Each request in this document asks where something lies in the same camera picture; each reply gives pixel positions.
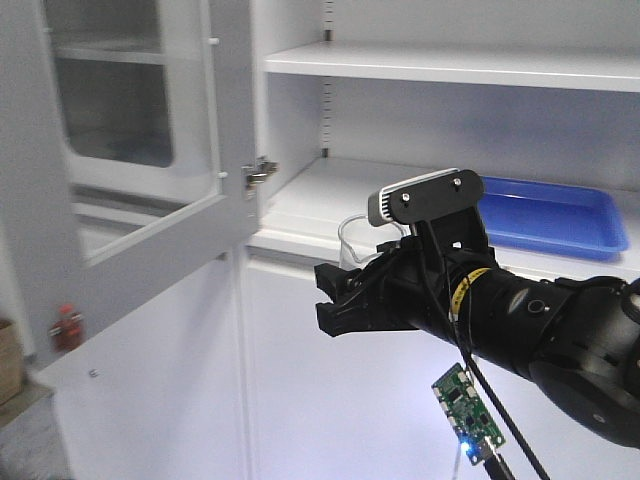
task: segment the glass panel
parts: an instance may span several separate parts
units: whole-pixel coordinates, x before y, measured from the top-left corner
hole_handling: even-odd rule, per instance
[[[56,71],[75,153],[156,167],[173,162],[162,66],[58,59]]]
[[[87,256],[214,193],[202,0],[44,0]]]

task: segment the cardboard box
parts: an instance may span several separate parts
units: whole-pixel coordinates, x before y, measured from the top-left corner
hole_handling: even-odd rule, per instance
[[[0,319],[0,405],[22,391],[22,348],[16,327]]]

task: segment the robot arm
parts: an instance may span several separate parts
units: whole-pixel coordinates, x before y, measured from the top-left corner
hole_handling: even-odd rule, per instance
[[[534,382],[603,438],[640,448],[640,279],[533,281],[502,268],[488,244],[470,170],[447,170],[372,195],[374,226],[411,227],[363,270],[316,267],[332,302],[320,328],[429,332]]]

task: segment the cabinet frame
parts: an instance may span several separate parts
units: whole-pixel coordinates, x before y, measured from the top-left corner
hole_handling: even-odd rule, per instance
[[[73,302],[89,339],[257,229],[241,167],[256,159],[248,0],[211,0],[221,191],[115,242],[85,260],[61,151],[51,58],[35,1],[3,2],[0,16],[0,221],[19,295],[13,312],[38,368],[61,354],[48,330]]]

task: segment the glass beaker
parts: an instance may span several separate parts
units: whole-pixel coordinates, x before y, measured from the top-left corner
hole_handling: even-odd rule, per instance
[[[367,263],[380,255],[376,251],[377,245],[399,241],[404,235],[405,230],[398,223],[373,227],[364,214],[345,218],[338,227],[339,266],[345,270],[364,268]]]

